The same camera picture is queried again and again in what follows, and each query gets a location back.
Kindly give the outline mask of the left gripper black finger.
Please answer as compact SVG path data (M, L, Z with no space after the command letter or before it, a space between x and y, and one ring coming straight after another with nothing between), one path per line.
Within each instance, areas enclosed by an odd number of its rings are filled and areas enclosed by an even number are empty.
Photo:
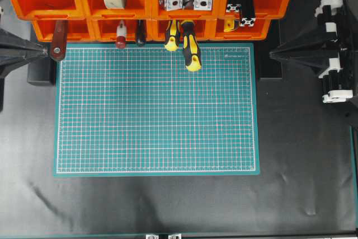
M1 28L1 77L35 60L49 57L48 47Z

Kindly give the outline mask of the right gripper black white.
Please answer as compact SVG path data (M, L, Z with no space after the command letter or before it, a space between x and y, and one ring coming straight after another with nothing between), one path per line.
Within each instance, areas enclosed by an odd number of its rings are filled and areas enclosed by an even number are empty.
M357 98L357 19L343 0L321 0L319 27L270 51L271 59L310 68L322 80L325 104Z

